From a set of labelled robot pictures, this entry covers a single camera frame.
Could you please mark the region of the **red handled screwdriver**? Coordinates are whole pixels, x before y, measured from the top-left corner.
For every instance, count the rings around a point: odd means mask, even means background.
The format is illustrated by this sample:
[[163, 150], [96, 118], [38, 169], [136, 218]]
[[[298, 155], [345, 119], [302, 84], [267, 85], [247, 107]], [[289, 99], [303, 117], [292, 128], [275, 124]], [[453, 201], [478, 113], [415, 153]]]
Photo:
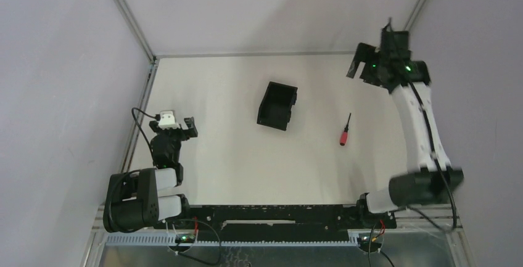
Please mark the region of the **red handled screwdriver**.
[[350, 124], [350, 119], [352, 117], [352, 114], [349, 113], [349, 116], [348, 116], [348, 119], [347, 119], [347, 123], [344, 127], [344, 130], [340, 136], [340, 139], [339, 139], [339, 144], [341, 146], [345, 146], [347, 144], [347, 141], [348, 141], [348, 131], [349, 131], [349, 124]]

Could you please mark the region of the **black plastic bin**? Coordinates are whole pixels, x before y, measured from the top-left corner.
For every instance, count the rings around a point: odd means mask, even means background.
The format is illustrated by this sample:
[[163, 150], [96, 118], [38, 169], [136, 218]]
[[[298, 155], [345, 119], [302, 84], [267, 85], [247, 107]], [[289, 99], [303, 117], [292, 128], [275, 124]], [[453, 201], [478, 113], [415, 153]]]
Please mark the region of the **black plastic bin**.
[[258, 108], [257, 124], [286, 131], [298, 87], [270, 81]]

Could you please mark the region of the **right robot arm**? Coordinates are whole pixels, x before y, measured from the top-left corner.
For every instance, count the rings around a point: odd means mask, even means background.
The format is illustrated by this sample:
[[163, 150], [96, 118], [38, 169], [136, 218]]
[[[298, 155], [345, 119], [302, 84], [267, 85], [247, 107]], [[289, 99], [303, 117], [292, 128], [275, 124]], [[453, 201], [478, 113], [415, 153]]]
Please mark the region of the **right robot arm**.
[[360, 78], [386, 89], [398, 110], [406, 145], [406, 172], [391, 177], [386, 188], [361, 195], [365, 205], [356, 211], [357, 222], [371, 228], [380, 221], [381, 213], [409, 205], [451, 203], [464, 175], [451, 164], [440, 140], [426, 63], [410, 60], [408, 50], [380, 50], [359, 43], [347, 77], [354, 78], [360, 64], [364, 65]]

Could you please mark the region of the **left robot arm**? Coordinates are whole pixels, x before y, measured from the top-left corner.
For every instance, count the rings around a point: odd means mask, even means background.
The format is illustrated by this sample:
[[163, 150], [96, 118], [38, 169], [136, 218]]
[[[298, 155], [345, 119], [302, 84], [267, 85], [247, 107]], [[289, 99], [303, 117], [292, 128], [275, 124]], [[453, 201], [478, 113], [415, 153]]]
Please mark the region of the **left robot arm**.
[[178, 228], [191, 224], [193, 212], [184, 194], [160, 196], [160, 191], [182, 184], [181, 144], [198, 136], [194, 118], [185, 118], [184, 122], [186, 128], [174, 120], [150, 121], [155, 133], [149, 143], [153, 167], [110, 177], [102, 216], [107, 232], [132, 233], [162, 221], [171, 221]]

